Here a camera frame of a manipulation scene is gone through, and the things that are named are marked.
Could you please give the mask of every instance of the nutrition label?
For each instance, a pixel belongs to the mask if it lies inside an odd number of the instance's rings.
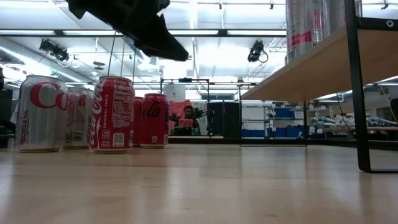
[[[113,116],[112,123],[114,128],[124,128],[130,126],[132,90],[129,86],[115,85],[113,94]]]

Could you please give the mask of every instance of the red soda can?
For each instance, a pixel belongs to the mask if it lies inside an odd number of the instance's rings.
[[[16,148],[19,152],[58,152],[67,116],[67,86],[54,77],[28,75],[19,92]]]
[[[143,97],[136,97],[134,100],[134,122],[132,128],[134,130],[133,147],[140,147],[141,143],[141,121],[142,121],[142,101]]]
[[[133,101],[131,80],[99,78],[90,122],[90,146],[95,153],[125,153],[132,147]]]
[[[94,91],[68,88],[67,130],[64,149],[90,148],[90,119],[93,112]]]
[[[162,94],[146,94],[142,102],[141,146],[162,148],[169,142],[169,101]]]

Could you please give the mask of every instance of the person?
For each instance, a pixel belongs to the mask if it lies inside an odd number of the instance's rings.
[[[184,107],[184,118],[191,119],[193,121],[193,128],[199,128],[199,122],[193,115],[193,107],[188,105]]]

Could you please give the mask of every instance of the black metal shelf frame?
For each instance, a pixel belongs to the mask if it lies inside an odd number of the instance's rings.
[[[359,53],[358,29],[398,31],[398,21],[391,19],[375,19],[358,17],[355,13],[354,0],[345,0],[346,31],[348,40],[349,66],[356,128],[356,148],[358,167],[369,173],[398,173],[398,170],[379,170],[371,167],[368,130]]]

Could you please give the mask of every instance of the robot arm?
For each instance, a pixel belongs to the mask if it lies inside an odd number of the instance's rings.
[[[81,19],[85,12],[109,24],[134,41],[148,56],[186,61],[188,52],[168,32],[164,16],[157,13],[170,0],[67,0],[69,10]]]

